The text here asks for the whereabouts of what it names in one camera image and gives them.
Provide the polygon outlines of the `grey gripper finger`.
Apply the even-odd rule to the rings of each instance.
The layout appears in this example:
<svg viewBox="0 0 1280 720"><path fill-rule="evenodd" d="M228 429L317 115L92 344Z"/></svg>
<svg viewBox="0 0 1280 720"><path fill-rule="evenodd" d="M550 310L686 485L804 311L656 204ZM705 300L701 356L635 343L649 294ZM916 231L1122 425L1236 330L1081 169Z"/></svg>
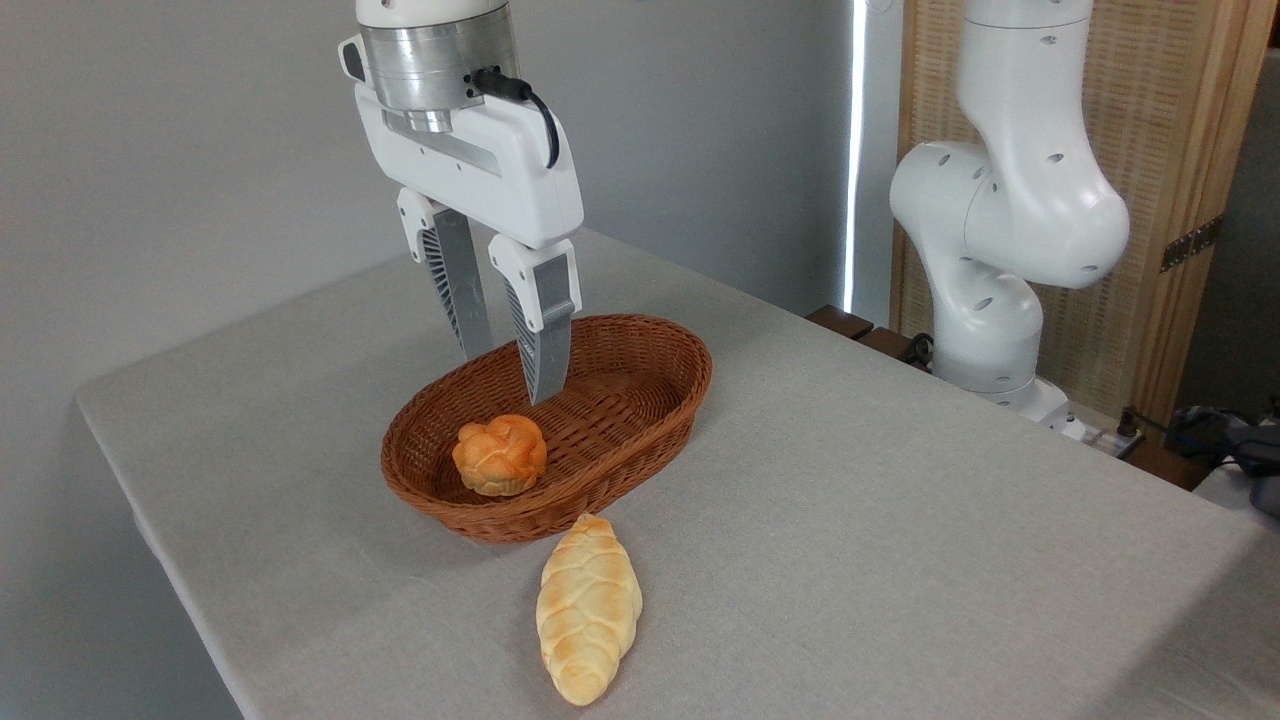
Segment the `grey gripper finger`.
<svg viewBox="0 0 1280 720"><path fill-rule="evenodd" d="M410 254L428 269L463 355L470 360L493 350L468 219L408 187L399 190L397 208Z"/></svg>
<svg viewBox="0 0 1280 720"><path fill-rule="evenodd" d="M495 237L488 252L504 278L530 404L539 405L564 388L568 373L572 315L582 307L573 245L534 250Z"/></svg>

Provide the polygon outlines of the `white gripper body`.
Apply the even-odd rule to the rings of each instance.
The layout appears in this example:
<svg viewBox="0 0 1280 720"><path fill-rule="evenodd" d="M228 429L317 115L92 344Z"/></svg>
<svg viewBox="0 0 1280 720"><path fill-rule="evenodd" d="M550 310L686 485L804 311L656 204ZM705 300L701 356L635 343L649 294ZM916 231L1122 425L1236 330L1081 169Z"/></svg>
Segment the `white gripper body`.
<svg viewBox="0 0 1280 720"><path fill-rule="evenodd" d="M490 97L452 111L452 131L412 129L367 85L355 100L370 149L397 183L454 209L530 249L572 234L584 220L582 196L567 138L547 167L543 114Z"/></svg>

